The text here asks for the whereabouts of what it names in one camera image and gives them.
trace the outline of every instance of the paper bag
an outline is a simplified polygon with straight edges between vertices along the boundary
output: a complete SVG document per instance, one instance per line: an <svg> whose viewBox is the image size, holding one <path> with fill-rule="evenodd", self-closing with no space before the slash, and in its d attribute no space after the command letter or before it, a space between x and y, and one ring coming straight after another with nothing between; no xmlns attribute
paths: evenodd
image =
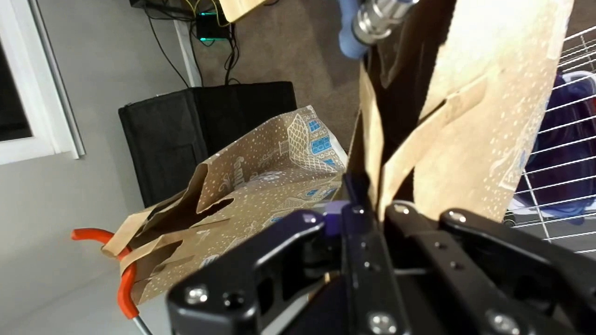
<svg viewBox="0 0 596 335"><path fill-rule="evenodd" d="M240 16L258 7L266 0L219 0L227 22L236 22Z"/></svg>
<svg viewBox="0 0 596 335"><path fill-rule="evenodd" d="M104 249L132 249L120 269L137 265L141 303L277 217L331 198L344 163L312 107L282 113L199 163L176 198L130 215Z"/></svg>
<svg viewBox="0 0 596 335"><path fill-rule="evenodd" d="M437 217L500 221L528 156L569 0L424 0L361 70L363 150L383 215L394 197Z"/></svg>

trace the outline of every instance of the window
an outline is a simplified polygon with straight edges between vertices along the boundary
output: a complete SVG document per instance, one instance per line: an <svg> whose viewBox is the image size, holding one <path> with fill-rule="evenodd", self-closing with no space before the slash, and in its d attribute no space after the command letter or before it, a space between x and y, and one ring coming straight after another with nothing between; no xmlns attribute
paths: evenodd
<svg viewBox="0 0 596 335"><path fill-rule="evenodd" d="M31 128L0 42L0 141L29 135Z"/></svg>
<svg viewBox="0 0 596 335"><path fill-rule="evenodd" d="M83 154L37 0L0 10L0 163Z"/></svg>

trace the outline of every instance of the cardboard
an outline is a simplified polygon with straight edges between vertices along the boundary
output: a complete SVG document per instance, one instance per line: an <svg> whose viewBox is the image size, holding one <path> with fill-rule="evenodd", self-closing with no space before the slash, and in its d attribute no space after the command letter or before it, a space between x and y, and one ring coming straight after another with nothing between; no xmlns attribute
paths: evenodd
<svg viewBox="0 0 596 335"><path fill-rule="evenodd" d="M119 264L139 267L141 303L277 217L331 198L344 163L312 107L282 113L199 163L178 197L128 215L104 251L132 249Z"/></svg>

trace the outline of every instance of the bolt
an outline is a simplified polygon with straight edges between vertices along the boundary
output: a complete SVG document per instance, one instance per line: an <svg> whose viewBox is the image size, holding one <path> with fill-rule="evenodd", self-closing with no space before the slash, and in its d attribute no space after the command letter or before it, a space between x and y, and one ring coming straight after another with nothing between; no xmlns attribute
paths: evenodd
<svg viewBox="0 0 596 335"><path fill-rule="evenodd" d="M400 211L400 213L403 213L403 215L409 213L409 208L403 206L403 204L400 204L400 202L394 202L394 204L392 204L392 210L394 210L394 211Z"/></svg>
<svg viewBox="0 0 596 335"><path fill-rule="evenodd" d="M208 290L206 286L191 286L186 290L186 303L187 305L199 305L204 303L208 299Z"/></svg>
<svg viewBox="0 0 596 335"><path fill-rule="evenodd" d="M364 213L364 208L353 206L351 211L361 215L361 213Z"/></svg>
<svg viewBox="0 0 596 335"><path fill-rule="evenodd" d="M243 293L241 292L225 292L223 305L225 305L225 308L240 308L243 305Z"/></svg>
<svg viewBox="0 0 596 335"><path fill-rule="evenodd" d="M459 223L465 221L465 215L463 215L463 213L452 211L452 210L448 210L448 217L454 219L454 221L459 221Z"/></svg>
<svg viewBox="0 0 596 335"><path fill-rule="evenodd" d="M502 332L502 335L519 335L521 332L515 319L508 314L498 314L498 312L489 310L487 321L497 332Z"/></svg>
<svg viewBox="0 0 596 335"><path fill-rule="evenodd" d="M374 312L368 316L368 327L372 332L376 335L389 335L389 332L396 332L396 323L390 318L390 314L385 312Z"/></svg>
<svg viewBox="0 0 596 335"><path fill-rule="evenodd" d="M364 269L368 269L368 271L377 271L377 269L379 269L379 265L377 265L377 264L368 262L368 260L364 260L364 262L363 262L363 265L364 265Z"/></svg>
<svg viewBox="0 0 596 335"><path fill-rule="evenodd" d="M463 265L461 265L459 262L456 262L456 260L450 260L448 265L450 265L452 269L461 269L461 267L463 267Z"/></svg>
<svg viewBox="0 0 596 335"><path fill-rule="evenodd" d="M318 219L312 213L301 213L301 221L309 223L309 225L314 225Z"/></svg>

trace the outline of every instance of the orange strap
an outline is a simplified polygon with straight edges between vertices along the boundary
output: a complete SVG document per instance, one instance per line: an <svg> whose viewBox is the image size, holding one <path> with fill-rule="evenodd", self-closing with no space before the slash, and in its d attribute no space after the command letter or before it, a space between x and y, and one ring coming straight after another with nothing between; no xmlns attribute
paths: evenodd
<svg viewBox="0 0 596 335"><path fill-rule="evenodd" d="M72 234L70 238L72 239L94 239L98 243L107 243L107 239L111 238L113 234L109 230L104 230L104 228L72 228ZM130 251L128 249L122 249L117 258L122 258L126 256ZM133 284L133 277L135 277L135 267L133 264L130 264L122 275L120 275L120 280L119 280L119 286L117 286L117 305L120 308L120 312L132 319L137 316L137 308L130 297L130 290L132 290L132 284Z"/></svg>

